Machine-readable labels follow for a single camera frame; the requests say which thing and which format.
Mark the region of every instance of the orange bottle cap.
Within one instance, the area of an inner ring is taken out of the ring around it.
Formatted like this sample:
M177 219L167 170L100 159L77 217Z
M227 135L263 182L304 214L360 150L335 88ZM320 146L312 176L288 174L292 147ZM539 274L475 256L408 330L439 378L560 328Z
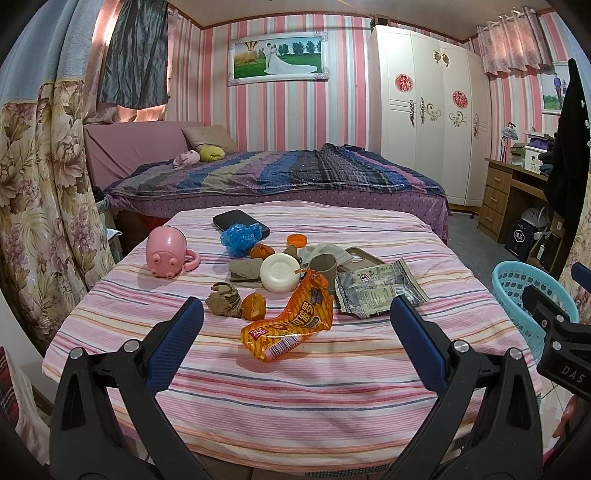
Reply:
M294 233L287 237L287 245L293 245L296 248L304 248L308 244L308 238L301 233Z

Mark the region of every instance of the black coat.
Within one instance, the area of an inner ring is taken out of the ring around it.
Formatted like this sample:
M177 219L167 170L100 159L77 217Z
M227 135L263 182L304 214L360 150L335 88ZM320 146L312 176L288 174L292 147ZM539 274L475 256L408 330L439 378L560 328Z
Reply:
M550 206L564 218L564 229L571 235L579 226L589 172L589 119L579 70L569 60L570 83L564 96L554 146L554 168L544 194Z

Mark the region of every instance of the picture frame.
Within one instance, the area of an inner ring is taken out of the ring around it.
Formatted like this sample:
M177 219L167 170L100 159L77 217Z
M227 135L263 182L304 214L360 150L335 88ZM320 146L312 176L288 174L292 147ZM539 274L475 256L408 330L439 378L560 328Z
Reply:
M546 115L560 115L564 94L570 83L569 62L555 61L554 66L540 70L540 98L542 113Z
M230 40L228 48L229 86L329 79L328 33L325 31L237 38Z

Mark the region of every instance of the cup handle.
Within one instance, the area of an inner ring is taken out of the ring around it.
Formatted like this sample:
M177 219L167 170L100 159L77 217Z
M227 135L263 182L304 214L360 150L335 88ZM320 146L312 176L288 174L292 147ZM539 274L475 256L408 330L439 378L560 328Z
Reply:
M185 272L190 272L191 270L195 270L199 266L199 264L201 263L201 257L199 256L199 254L195 250L191 250L190 248L187 248L185 255L192 258L191 261L189 261L183 265Z

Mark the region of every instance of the person's hand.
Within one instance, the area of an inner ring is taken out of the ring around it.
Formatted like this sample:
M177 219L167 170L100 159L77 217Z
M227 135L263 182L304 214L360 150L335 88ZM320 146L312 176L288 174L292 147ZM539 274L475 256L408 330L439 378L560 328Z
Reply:
M566 433L566 424L571 420L574 416L574 412L577 410L577 402L579 398L576 395L573 395L572 398L569 400L566 408L564 409L564 413L562 414L562 418L560 419L560 425L552 434L552 437L559 438L565 435Z

